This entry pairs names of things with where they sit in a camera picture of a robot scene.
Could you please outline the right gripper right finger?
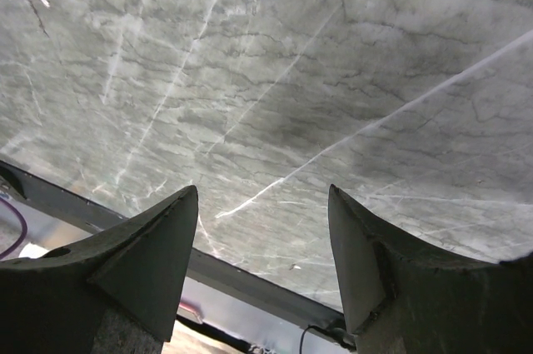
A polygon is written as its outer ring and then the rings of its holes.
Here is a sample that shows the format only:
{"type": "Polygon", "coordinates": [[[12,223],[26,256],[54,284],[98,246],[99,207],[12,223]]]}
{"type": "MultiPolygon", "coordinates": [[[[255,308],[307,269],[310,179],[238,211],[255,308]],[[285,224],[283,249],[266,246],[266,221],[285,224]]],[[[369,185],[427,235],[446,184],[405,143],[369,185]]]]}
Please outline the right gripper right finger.
{"type": "Polygon", "coordinates": [[[496,336],[496,265],[431,245],[339,187],[328,222],[346,326],[355,336],[496,336]]]}

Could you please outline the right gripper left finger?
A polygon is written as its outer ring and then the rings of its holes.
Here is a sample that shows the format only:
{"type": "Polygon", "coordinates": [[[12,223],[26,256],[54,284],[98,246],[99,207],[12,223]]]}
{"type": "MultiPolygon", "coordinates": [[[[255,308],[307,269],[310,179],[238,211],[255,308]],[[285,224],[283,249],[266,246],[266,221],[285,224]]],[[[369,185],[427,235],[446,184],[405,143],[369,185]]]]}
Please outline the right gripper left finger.
{"type": "Polygon", "coordinates": [[[188,186],[79,242],[2,262],[2,342],[170,341],[197,218],[188,186]]]}

